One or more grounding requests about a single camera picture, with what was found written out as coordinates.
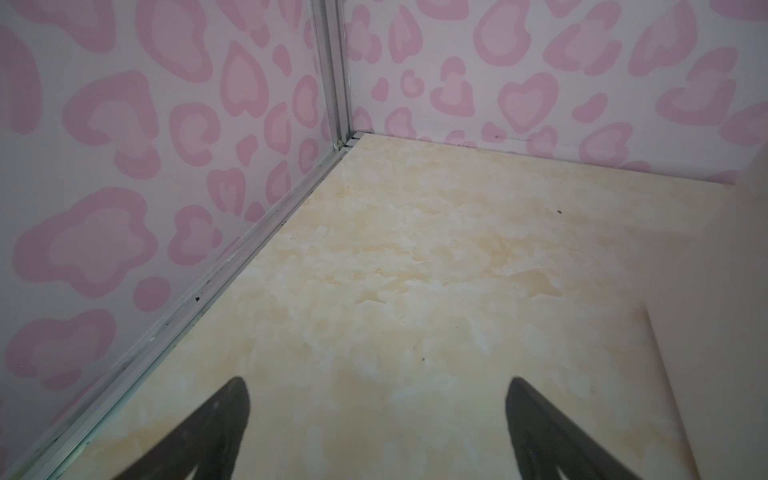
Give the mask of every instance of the marble floor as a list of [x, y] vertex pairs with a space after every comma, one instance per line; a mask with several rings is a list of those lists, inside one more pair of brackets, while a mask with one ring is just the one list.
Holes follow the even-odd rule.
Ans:
[[729, 187], [366, 135], [62, 478], [110, 478], [232, 376], [234, 478], [519, 478], [522, 376], [647, 480], [695, 478], [645, 287]]

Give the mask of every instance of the patterned wall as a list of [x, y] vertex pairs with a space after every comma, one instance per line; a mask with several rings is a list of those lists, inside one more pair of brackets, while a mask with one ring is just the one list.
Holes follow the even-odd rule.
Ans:
[[356, 129], [733, 182], [768, 141], [766, 0], [349, 0]]
[[310, 19], [0, 5], [0, 474], [330, 150]]

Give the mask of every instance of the yellow marbled tile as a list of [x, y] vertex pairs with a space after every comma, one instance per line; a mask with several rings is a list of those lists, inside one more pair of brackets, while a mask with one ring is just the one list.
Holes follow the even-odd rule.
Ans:
[[694, 478], [643, 291], [728, 191], [366, 135], [63, 478], [110, 478], [235, 375], [238, 480], [519, 478], [512, 376], [642, 478]]

